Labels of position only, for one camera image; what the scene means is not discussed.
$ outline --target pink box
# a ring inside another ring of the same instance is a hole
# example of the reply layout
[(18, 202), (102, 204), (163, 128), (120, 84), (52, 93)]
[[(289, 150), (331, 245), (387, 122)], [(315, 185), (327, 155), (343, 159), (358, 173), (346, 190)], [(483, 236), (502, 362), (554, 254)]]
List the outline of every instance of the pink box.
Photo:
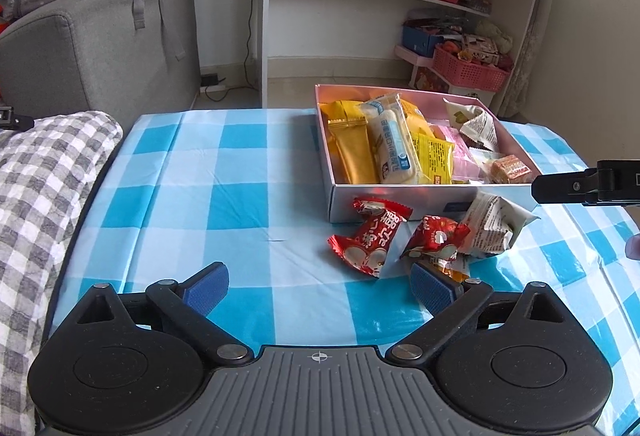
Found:
[(494, 114), (478, 99), (417, 90), (319, 84), (316, 85), (316, 112), (318, 129), (322, 140), (320, 163), (327, 201), (326, 212), (331, 223), (360, 221), (362, 218), (353, 209), (353, 199), (359, 196), (379, 196), (412, 207), (414, 209), (412, 220), (419, 220), (425, 215), (443, 215), (453, 219), (460, 219), (476, 197), (478, 189), (503, 196), (529, 211), (535, 209), (538, 204), (531, 196), (530, 184), (482, 185), (481, 187), (476, 187), (475, 185), (345, 185), (335, 183), (334, 171), (326, 145), (326, 121), (322, 118), (320, 104), (337, 100), (367, 101), (393, 92), (400, 92), (403, 99), (418, 106), (427, 120), (448, 119), (444, 98), (449, 102), (476, 105), (484, 108), (494, 117), (495, 133), (498, 137), (500, 152), (505, 155), (517, 156), (533, 172), (534, 177), (540, 175), (540, 169), (529, 155)]

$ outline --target backpack strap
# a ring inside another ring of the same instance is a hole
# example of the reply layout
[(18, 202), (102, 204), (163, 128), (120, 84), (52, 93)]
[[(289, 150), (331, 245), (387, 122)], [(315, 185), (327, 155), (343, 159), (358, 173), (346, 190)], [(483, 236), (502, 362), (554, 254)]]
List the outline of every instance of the backpack strap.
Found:
[(133, 0), (131, 11), (133, 13), (133, 25), (136, 30), (145, 28), (145, 0)]
[(168, 47), (173, 50), (173, 54), (177, 60), (182, 60), (187, 53), (184, 51), (184, 47), (182, 46), (182, 41), (180, 41), (180, 36), (176, 32), (174, 27), (174, 23), (172, 22), (170, 12), (164, 12), (164, 0), (158, 0), (158, 4), (160, 7), (160, 20), (162, 21), (162, 27), (166, 32), (166, 38), (168, 40)]

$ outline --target gray sofa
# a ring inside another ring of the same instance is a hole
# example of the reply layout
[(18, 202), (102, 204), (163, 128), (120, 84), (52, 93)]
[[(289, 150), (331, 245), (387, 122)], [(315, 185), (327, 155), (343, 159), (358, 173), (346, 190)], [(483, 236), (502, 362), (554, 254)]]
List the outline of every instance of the gray sofa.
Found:
[(132, 0), (57, 0), (0, 34), (2, 98), (35, 118), (96, 109), (127, 132), (189, 109), (199, 86), (193, 0), (145, 0), (139, 30)]

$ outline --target blue box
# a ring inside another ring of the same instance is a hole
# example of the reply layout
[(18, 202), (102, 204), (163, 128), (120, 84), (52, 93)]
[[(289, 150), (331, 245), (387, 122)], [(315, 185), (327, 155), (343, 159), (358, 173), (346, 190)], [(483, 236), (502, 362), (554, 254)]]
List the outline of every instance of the blue box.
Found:
[(423, 57), (433, 57), (436, 45), (444, 42), (443, 36), (432, 36), (417, 28), (402, 27), (402, 46)]

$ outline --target gray checkered cloth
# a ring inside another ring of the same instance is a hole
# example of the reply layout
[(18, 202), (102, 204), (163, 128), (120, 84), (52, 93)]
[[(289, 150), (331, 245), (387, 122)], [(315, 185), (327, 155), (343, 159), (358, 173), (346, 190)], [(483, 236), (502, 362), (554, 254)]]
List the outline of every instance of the gray checkered cloth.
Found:
[(63, 258), (122, 129), (100, 111), (0, 133), (0, 434), (34, 433), (27, 372)]

